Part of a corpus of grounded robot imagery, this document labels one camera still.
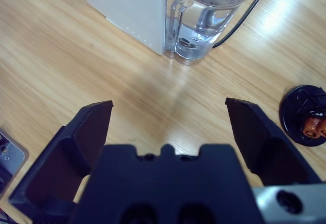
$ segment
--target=black cable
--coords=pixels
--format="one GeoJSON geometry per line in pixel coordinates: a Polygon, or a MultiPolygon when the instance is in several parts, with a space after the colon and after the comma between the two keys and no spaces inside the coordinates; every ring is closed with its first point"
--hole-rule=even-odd
{"type": "Polygon", "coordinates": [[[256,4],[259,2],[259,0],[254,0],[250,6],[248,7],[248,9],[246,10],[246,12],[243,14],[243,16],[241,17],[241,19],[238,21],[238,23],[232,28],[232,30],[230,30],[230,32],[228,34],[225,35],[224,38],[222,38],[220,41],[218,41],[216,44],[214,44],[213,48],[218,47],[220,45],[222,45],[226,40],[228,40],[233,33],[235,33],[235,31],[240,27],[240,25],[244,22],[244,20],[248,17],[248,15],[250,14],[250,12],[253,10],[253,8],[256,6],[256,4]]]}

